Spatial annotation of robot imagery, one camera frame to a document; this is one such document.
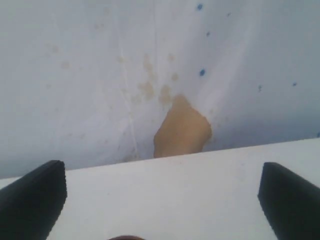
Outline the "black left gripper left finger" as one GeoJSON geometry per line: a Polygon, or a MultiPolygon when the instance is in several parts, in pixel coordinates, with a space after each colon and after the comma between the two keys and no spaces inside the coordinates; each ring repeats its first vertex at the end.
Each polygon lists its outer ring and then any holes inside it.
{"type": "Polygon", "coordinates": [[[50,160],[0,190],[0,238],[45,240],[67,199],[65,164],[50,160]]]}

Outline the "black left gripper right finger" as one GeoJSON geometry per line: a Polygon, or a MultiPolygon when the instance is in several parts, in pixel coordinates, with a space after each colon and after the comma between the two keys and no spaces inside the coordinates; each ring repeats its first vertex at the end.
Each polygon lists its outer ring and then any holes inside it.
{"type": "Polygon", "coordinates": [[[276,162],[262,168],[258,200],[279,240],[320,238],[320,188],[276,162]]]}

